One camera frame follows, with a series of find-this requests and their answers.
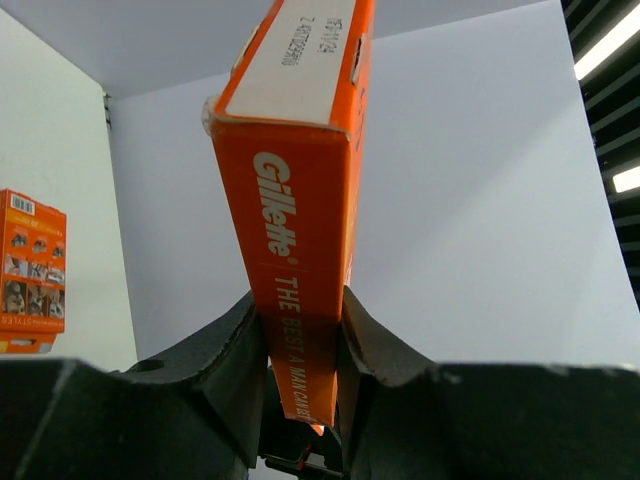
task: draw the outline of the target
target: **gillette box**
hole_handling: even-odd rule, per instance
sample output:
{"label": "gillette box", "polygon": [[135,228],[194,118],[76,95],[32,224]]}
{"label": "gillette box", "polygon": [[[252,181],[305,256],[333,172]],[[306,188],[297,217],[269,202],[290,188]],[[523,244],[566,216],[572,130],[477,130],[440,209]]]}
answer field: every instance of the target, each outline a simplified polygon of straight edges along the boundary
{"label": "gillette box", "polygon": [[0,190],[0,353],[46,353],[64,332],[67,217]]}
{"label": "gillette box", "polygon": [[285,415],[333,425],[374,0],[278,0],[208,123]]}

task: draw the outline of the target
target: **black slats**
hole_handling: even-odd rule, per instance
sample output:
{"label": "black slats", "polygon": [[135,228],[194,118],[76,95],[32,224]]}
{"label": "black slats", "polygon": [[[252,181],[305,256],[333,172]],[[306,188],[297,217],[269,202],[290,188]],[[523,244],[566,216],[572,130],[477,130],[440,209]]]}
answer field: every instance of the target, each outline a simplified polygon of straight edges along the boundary
{"label": "black slats", "polygon": [[[571,48],[580,60],[640,0],[562,0]],[[585,110],[611,215],[640,304],[640,188],[615,191],[613,177],[640,166],[640,33],[581,81]]]}

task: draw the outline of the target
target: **gillette logo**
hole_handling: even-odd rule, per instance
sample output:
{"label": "gillette logo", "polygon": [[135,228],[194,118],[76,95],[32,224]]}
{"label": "gillette logo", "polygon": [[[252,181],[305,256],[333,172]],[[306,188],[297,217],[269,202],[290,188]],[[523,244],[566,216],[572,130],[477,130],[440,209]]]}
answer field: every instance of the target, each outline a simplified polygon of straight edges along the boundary
{"label": "gillette logo", "polygon": [[296,232],[287,229],[287,214],[296,214],[296,199],[291,187],[285,185],[291,176],[287,163],[277,155],[260,152],[253,157],[258,174],[262,216],[266,223],[269,250],[280,257],[288,257],[296,246]]}

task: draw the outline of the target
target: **white label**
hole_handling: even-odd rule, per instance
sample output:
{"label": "white label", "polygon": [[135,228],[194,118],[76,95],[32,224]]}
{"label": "white label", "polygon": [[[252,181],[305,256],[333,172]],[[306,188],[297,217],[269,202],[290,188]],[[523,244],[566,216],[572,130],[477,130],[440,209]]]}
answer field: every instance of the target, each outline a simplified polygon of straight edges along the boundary
{"label": "white label", "polygon": [[356,0],[285,0],[227,114],[327,125]]}
{"label": "white label", "polygon": [[36,206],[33,202],[13,193],[11,194],[11,206],[16,210],[28,213],[29,215],[35,215],[36,213]]}

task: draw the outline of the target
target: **product image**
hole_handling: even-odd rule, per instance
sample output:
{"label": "product image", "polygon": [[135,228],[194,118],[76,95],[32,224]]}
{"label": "product image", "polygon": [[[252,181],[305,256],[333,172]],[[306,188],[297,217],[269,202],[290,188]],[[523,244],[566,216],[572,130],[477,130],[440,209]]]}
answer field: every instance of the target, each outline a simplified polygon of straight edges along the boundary
{"label": "product image", "polygon": [[0,191],[0,353],[45,353],[64,332],[66,227],[55,208]]}
{"label": "product image", "polygon": [[47,243],[44,240],[36,240],[33,245],[33,251],[36,253],[42,253],[47,251]]}
{"label": "product image", "polygon": [[333,425],[373,0],[276,1],[205,105],[284,413]]}
{"label": "product image", "polygon": [[17,234],[11,240],[12,247],[25,247],[27,245],[27,237],[25,235]]}

